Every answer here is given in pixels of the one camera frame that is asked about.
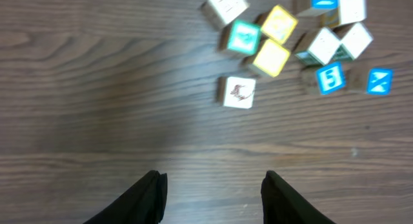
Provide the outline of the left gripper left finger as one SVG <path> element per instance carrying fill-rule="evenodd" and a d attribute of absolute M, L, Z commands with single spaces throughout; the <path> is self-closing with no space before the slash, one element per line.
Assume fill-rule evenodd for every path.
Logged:
<path fill-rule="evenodd" d="M 167 194 L 167 174 L 151 170 L 85 224 L 159 224 Z"/>

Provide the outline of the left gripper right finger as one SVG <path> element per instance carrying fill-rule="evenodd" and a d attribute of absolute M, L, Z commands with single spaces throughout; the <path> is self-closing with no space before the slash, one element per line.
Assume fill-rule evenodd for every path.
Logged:
<path fill-rule="evenodd" d="M 273 170 L 261 184 L 261 199 L 264 224 L 335 224 Z"/>

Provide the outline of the white block red drawing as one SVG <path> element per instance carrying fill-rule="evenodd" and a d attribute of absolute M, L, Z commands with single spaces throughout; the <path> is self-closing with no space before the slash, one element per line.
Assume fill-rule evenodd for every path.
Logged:
<path fill-rule="evenodd" d="M 243 77 L 220 77 L 217 102 L 223 107 L 250 109 L 253 107 L 256 80 Z"/>

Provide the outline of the white cream block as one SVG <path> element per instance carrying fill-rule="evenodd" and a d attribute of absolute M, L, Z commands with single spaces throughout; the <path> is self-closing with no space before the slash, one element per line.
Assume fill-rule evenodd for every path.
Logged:
<path fill-rule="evenodd" d="M 247 0 L 206 0 L 201 5 L 201 11 L 213 28 L 221 30 L 249 6 Z"/>

